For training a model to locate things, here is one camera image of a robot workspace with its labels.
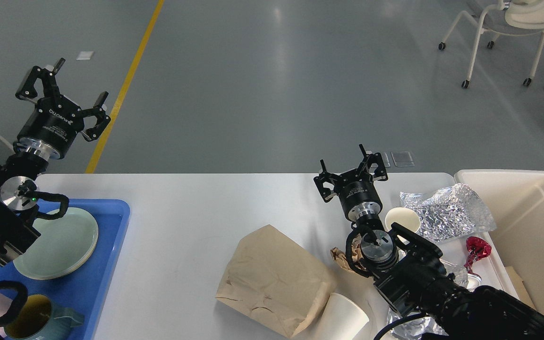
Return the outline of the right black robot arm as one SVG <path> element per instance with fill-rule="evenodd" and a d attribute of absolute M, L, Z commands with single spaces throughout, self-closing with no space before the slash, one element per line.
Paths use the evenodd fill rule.
<path fill-rule="evenodd" d="M 341 174 L 328 172 L 324 161 L 314 183 L 324 202 L 339 198 L 351 222 L 345 258 L 356 274 L 374 286 L 400 319 L 375 335 L 430 317 L 444 334 L 424 333 L 424 340 L 544 340 L 544 315 L 501 289 L 481 285 L 470 291 L 455 282 L 441 263 L 442 251 L 398 222 L 386 231 L 375 181 L 388 179 L 383 157 L 360 145 L 363 159 Z"/>

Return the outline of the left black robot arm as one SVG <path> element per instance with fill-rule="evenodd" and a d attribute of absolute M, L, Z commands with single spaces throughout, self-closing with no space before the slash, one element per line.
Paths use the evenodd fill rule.
<path fill-rule="evenodd" d="M 36 179 L 51 160 L 63 159 L 74 140 L 97 140 L 110 123 L 103 91 L 93 107 L 81 108 L 63 95 L 56 75 L 65 64 L 61 58 L 52 69 L 35 65 L 28 71 L 15 96 L 33 103 L 32 115 L 12 145 L 12 155 L 0 164 L 0 266 L 4 267 L 39 238 L 33 227 L 37 218 L 62 218 L 69 198 L 39 191 Z M 26 286 L 0 280 L 0 328 L 13 323 L 28 299 Z"/>

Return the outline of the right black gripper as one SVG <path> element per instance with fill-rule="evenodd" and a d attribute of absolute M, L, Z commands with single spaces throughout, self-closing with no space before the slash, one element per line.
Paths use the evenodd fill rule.
<path fill-rule="evenodd" d="M 324 202 L 330 202 L 335 196 L 347 220 L 356 222 L 362 218 L 379 220 L 383 204 L 376 191 L 374 181 L 387 181 L 387 169 L 380 153 L 365 150 L 358 145 L 363 159 L 356 172 L 347 171 L 340 175 L 328 172 L 324 160 L 320 160 L 321 170 L 313 178 L 316 188 Z"/>

